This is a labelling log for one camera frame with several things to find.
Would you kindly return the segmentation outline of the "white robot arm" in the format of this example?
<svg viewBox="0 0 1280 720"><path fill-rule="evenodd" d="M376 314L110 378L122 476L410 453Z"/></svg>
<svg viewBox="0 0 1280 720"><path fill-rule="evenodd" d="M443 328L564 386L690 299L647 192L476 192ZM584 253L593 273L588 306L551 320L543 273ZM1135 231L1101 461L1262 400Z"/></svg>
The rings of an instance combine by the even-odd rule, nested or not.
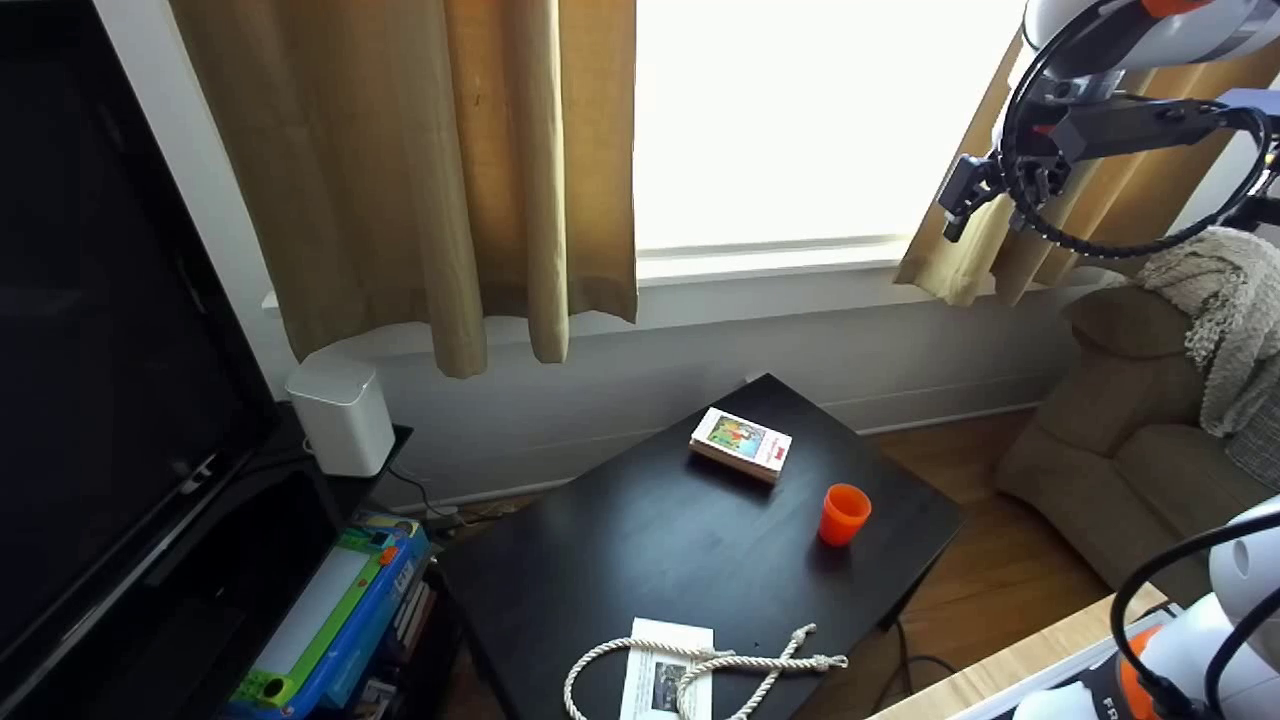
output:
<svg viewBox="0 0 1280 720"><path fill-rule="evenodd" d="M1276 395L1270 244L1244 226L1276 153L1266 88L1215 101L1123 95L1135 67L1211 63L1276 39L1276 0L1030 0L1032 58L1018 75L994 148L959 155L935 197L959 239L989 199L1069 253L1139 258L1139 279L1187 314L1199 429L1223 442L1266 429ZM1161 239L1081 239L1047 217L1078 162L1250 133L1256 160L1197 223ZM1127 720L1266 720L1276 707L1276 501L1139 564L1113 601L1113 682L1101 707Z"/></svg>

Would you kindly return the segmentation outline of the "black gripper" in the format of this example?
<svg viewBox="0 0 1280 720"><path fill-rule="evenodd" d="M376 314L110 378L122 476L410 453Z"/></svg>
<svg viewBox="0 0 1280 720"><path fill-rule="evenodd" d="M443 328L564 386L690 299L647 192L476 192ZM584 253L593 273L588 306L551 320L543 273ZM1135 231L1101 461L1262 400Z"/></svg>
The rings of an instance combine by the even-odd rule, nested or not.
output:
<svg viewBox="0 0 1280 720"><path fill-rule="evenodd" d="M1078 109L1014 105L989 155L958 155L935 192L944 234L959 239L970 219L997 197L1018 202L1018 219L1054 244L1072 244L1045 208L1089 160L1182 148L1211 136L1223 109L1211 101L1095 101Z"/></svg>

